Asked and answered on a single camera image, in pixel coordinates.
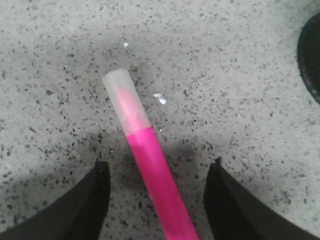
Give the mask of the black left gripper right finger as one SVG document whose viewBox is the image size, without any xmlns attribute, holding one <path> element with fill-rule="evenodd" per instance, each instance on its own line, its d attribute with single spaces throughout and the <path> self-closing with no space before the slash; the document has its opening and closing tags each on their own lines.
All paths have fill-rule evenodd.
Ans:
<svg viewBox="0 0 320 240">
<path fill-rule="evenodd" d="M 223 168 L 221 157 L 210 165 L 203 203 L 216 240 L 318 239 L 253 196 Z"/>
</svg>

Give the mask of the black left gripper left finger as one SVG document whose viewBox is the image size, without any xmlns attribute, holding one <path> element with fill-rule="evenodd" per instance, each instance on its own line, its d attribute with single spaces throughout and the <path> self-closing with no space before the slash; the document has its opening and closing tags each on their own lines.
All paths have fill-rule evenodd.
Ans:
<svg viewBox="0 0 320 240">
<path fill-rule="evenodd" d="M 108 214 L 109 164 L 93 169 L 53 204 L 0 234 L 2 240 L 97 240 Z"/>
</svg>

